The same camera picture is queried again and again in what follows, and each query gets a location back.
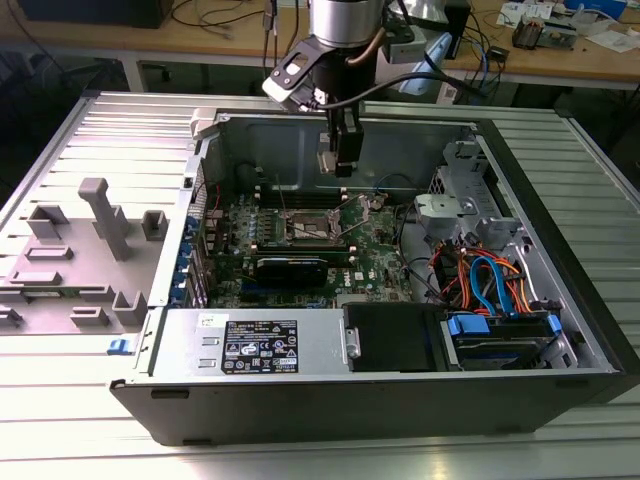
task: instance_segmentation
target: circuit board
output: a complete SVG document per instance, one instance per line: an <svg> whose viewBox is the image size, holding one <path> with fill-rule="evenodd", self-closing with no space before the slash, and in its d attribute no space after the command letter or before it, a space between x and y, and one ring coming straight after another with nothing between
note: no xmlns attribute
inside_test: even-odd
<svg viewBox="0 0 640 480"><path fill-rule="evenodd" d="M339 308L356 301L411 301L410 283L393 244L393 206L378 204L374 211L371 196L360 195L339 210L291 209L285 220L282 209L240 200L223 207L222 236L228 243L218 245L210 257L216 280L211 308ZM258 286L258 259L283 255L323 259L329 266L326 283L273 291Z"/></svg>

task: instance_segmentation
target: black box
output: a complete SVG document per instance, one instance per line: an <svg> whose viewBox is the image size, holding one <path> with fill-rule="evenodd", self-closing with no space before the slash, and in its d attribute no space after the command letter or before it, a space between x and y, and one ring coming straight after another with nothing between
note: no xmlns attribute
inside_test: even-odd
<svg viewBox="0 0 640 480"><path fill-rule="evenodd" d="M173 0L18 0L29 20L160 28Z"/></svg>
<svg viewBox="0 0 640 480"><path fill-rule="evenodd" d="M445 58L456 58L460 42L464 35L464 29L467 26L467 20L471 13L471 6L467 0L447 0L444 7L444 13L449 20L449 33L453 37L451 46Z"/></svg>

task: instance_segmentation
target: motherboard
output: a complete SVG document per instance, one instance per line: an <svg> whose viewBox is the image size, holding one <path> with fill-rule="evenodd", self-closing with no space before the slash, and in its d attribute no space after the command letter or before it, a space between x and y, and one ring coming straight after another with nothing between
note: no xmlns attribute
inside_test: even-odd
<svg viewBox="0 0 640 480"><path fill-rule="evenodd" d="M210 308L411 301L397 253L397 207L384 195L266 197L240 195L207 212Z"/></svg>

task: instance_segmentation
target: power supply label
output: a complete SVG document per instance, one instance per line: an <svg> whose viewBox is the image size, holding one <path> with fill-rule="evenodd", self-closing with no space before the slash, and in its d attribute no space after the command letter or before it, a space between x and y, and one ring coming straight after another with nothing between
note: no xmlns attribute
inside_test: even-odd
<svg viewBox="0 0 640 480"><path fill-rule="evenodd" d="M298 373L298 322L227 322L222 371L227 375Z"/></svg>

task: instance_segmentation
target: sticker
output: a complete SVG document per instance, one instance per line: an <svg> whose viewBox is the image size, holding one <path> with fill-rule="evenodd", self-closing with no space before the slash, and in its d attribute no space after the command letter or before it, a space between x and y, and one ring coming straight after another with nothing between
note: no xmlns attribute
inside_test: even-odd
<svg viewBox="0 0 640 480"><path fill-rule="evenodd" d="M229 320L228 313L201 313L198 315L198 328L222 328Z"/></svg>
<svg viewBox="0 0 640 480"><path fill-rule="evenodd" d="M62 295L59 292L24 292L24 296L29 298L60 298Z"/></svg>
<svg viewBox="0 0 640 480"><path fill-rule="evenodd" d="M201 317L228 317L206 314ZM295 320L229 322L225 318L224 358L227 375L298 373L298 322Z"/></svg>

